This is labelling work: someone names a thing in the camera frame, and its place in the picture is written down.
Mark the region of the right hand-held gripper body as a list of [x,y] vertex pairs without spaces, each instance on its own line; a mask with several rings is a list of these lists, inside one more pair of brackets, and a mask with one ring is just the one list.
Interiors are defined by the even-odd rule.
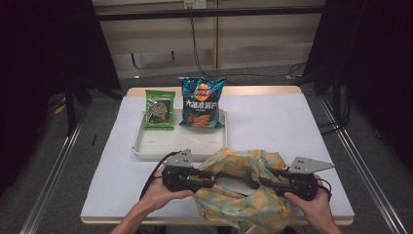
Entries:
[[314,173],[334,167],[335,165],[333,163],[305,157],[296,157],[292,164],[287,167],[291,174],[291,178],[288,179],[289,187],[287,191],[297,195],[303,200],[312,201],[316,197],[318,189],[322,188],[328,193],[328,198],[331,198],[330,185],[328,188],[320,185]]

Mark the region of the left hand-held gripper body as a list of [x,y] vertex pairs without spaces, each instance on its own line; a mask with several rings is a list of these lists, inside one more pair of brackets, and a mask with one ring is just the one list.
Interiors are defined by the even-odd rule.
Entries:
[[164,186],[171,192],[191,190],[196,193],[200,184],[189,178],[200,171],[193,167],[192,153],[189,148],[171,152],[163,160],[164,170],[162,179]]

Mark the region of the lemon print fabric bag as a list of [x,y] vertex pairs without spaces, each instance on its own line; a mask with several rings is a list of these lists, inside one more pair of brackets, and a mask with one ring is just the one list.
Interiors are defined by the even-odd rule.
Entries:
[[[214,175],[223,173],[251,179],[254,182],[258,182],[261,177],[278,182],[279,179],[270,170],[284,167],[285,162],[277,152],[222,148],[207,158],[198,169]],[[273,188],[263,185],[245,196],[215,184],[211,188],[199,189],[194,199],[202,218],[231,225],[241,234],[275,234],[285,229],[291,221],[290,202],[279,197]]]

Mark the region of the white plastic tray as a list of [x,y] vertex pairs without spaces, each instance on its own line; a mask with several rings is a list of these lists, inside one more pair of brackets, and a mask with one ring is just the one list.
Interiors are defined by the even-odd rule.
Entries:
[[159,161],[171,152],[189,148],[195,162],[202,162],[227,146],[226,113],[219,110],[222,128],[205,129],[180,126],[182,110],[174,110],[172,131],[145,130],[141,123],[131,150],[143,161]]

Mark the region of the green snack packet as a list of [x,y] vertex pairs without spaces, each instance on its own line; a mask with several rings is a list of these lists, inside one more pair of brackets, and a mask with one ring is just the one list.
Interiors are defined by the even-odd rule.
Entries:
[[146,90],[145,130],[171,131],[175,92]]

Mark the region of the blue potato chips bag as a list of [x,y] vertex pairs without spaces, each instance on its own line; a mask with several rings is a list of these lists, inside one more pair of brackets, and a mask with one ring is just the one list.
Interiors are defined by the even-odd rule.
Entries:
[[219,101],[226,79],[210,81],[203,77],[180,77],[183,96],[182,121],[183,126],[220,129]]

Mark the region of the person's right hand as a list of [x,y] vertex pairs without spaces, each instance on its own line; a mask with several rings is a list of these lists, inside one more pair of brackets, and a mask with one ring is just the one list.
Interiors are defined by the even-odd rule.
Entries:
[[285,192],[284,198],[296,206],[304,214],[307,221],[319,230],[333,222],[328,193],[322,188],[318,189],[316,197],[312,201],[303,200],[290,192]]

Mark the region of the person's left hand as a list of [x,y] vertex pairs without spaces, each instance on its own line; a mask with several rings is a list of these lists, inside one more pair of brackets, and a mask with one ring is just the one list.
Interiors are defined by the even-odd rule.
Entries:
[[163,180],[159,176],[156,176],[150,183],[143,197],[139,200],[138,205],[140,206],[140,210],[148,215],[164,207],[172,200],[181,200],[192,195],[193,192],[191,190],[169,191],[164,186]]

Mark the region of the white-topped wooden table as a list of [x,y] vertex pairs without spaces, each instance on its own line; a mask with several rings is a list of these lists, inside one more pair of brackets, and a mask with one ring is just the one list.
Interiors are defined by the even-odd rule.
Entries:
[[[219,106],[226,113],[226,147],[278,152],[287,163],[297,156],[330,159],[308,102],[297,87],[227,86]],[[83,222],[119,222],[137,202],[160,161],[143,161],[131,150],[144,109],[144,89],[129,89],[94,173],[81,211]]]

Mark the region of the black metal stand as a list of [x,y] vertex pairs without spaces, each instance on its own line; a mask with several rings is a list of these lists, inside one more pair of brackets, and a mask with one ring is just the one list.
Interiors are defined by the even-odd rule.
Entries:
[[79,102],[82,102],[83,92],[84,89],[82,85],[76,79],[71,77],[66,78],[64,95],[68,121],[67,136],[72,134],[77,124],[74,98],[78,99]]

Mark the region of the yellow object on floor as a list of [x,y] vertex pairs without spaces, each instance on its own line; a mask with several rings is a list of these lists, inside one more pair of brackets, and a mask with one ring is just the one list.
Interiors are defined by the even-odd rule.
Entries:
[[59,113],[62,112],[62,110],[64,109],[65,105],[66,105],[66,97],[63,97],[63,98],[61,99],[59,105],[56,107],[55,110],[52,111],[52,113],[53,113],[54,115],[58,115]]

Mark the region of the black curtain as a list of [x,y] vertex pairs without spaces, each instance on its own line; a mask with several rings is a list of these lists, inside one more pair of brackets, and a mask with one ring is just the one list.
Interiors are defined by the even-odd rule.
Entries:
[[304,78],[347,86],[413,170],[413,0],[325,0]]
[[0,195],[32,151],[49,98],[120,87],[92,0],[0,0]]

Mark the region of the black horizontal bar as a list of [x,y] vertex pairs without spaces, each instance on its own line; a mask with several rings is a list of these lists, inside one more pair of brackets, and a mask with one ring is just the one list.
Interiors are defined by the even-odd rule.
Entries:
[[194,19],[214,17],[243,17],[243,16],[270,16],[270,15],[303,15],[320,14],[325,11],[324,6],[296,6],[296,7],[269,7],[269,8],[225,8],[225,9],[195,9],[170,10],[149,12],[122,12],[99,13],[99,21],[112,20],[166,20],[166,19]]

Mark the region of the aluminium floor rail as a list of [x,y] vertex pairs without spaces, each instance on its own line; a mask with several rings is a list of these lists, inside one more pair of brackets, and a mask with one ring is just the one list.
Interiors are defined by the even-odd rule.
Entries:
[[383,219],[390,227],[392,233],[408,234],[408,231],[402,223],[402,220],[396,212],[396,209],[394,208],[388,197],[385,195],[383,189],[380,187],[373,174],[370,172],[368,166],[363,160],[347,130],[337,123],[337,118],[333,114],[333,107],[330,101],[326,97],[321,97],[319,99],[319,102],[325,112],[325,115],[333,125],[333,131],[340,138],[340,141],[343,144],[351,161],[355,165],[357,172],[361,177],[361,180],[366,186]]
[[36,234],[38,227],[43,219],[45,211],[50,204],[52,196],[56,190],[57,183],[65,167],[66,161],[69,158],[71,151],[77,141],[78,135],[84,125],[84,122],[89,113],[89,108],[84,107],[77,118],[77,123],[72,132],[65,138],[65,142],[60,149],[54,166],[52,167],[49,176],[38,195],[34,205],[32,206],[19,234]]

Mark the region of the white wall socket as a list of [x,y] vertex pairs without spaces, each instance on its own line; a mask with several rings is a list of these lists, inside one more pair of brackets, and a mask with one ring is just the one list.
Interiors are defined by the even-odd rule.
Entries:
[[184,9],[205,9],[207,7],[207,0],[184,0]]

